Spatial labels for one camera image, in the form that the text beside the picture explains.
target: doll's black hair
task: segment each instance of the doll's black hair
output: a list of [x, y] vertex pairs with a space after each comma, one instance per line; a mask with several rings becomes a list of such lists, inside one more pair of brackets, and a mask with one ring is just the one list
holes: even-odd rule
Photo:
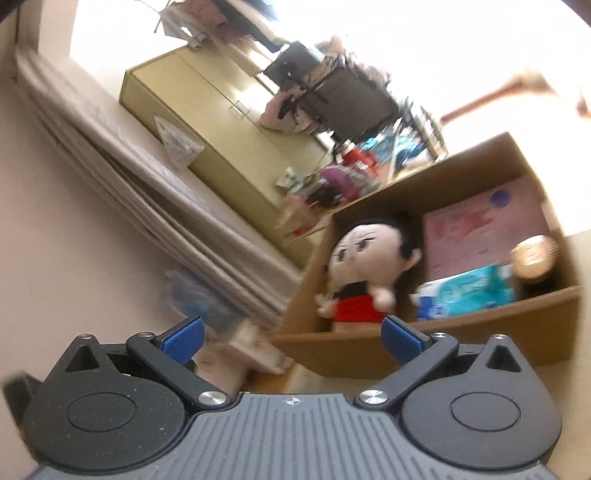
[[387, 218], [363, 220], [353, 225], [352, 229], [359, 225], [373, 225], [375, 223], [391, 226], [400, 232], [400, 237], [402, 238], [400, 256], [408, 260], [413, 254], [413, 242], [410, 234], [410, 215], [408, 212], [399, 212]]

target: metal pivot bolt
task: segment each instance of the metal pivot bolt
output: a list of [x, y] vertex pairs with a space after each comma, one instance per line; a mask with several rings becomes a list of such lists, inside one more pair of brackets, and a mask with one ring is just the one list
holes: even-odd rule
[[359, 394], [359, 399], [368, 405], [380, 405], [386, 402], [388, 396], [381, 390], [365, 390]]
[[220, 391], [217, 390], [210, 390], [207, 392], [203, 392], [197, 397], [199, 403], [203, 405], [207, 405], [208, 407], [217, 407], [226, 402], [228, 396]]

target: blue package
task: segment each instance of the blue package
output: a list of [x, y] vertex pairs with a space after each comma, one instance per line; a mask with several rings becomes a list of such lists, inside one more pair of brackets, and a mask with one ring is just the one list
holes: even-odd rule
[[489, 265], [424, 283], [411, 296], [417, 318], [442, 319], [512, 303], [510, 276], [509, 265]]

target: window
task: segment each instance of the window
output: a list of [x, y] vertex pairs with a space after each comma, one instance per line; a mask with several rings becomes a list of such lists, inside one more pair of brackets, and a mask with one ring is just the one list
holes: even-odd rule
[[392, 74], [392, 91], [442, 115], [525, 68], [578, 91], [591, 81], [591, 29], [560, 0], [275, 0], [292, 38], [332, 34]]

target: doll's face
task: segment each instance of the doll's face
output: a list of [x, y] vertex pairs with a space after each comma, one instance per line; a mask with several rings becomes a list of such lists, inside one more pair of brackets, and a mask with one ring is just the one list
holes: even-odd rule
[[392, 285], [407, 267], [400, 256], [400, 231], [388, 225], [359, 225], [345, 235], [329, 262], [329, 288], [340, 291], [350, 283], [368, 281]]

